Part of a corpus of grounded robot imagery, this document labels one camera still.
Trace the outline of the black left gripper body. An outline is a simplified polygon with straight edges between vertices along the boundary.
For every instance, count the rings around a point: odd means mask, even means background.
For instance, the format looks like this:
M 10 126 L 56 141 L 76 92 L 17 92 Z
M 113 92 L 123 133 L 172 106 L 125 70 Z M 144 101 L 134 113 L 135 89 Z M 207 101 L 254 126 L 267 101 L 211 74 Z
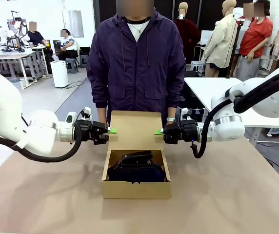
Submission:
M 74 123 L 74 140 L 80 140 L 81 142 L 93 141 L 92 137 L 93 122 L 89 120 L 76 120 Z

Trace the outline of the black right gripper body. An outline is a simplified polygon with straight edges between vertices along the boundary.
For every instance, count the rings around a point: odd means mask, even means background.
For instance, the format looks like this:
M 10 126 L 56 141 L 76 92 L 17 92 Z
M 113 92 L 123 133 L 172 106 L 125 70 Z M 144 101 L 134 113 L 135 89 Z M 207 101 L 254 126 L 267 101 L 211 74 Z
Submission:
M 179 123 L 179 140 L 197 142 L 198 139 L 199 128 L 195 120 L 183 120 Z

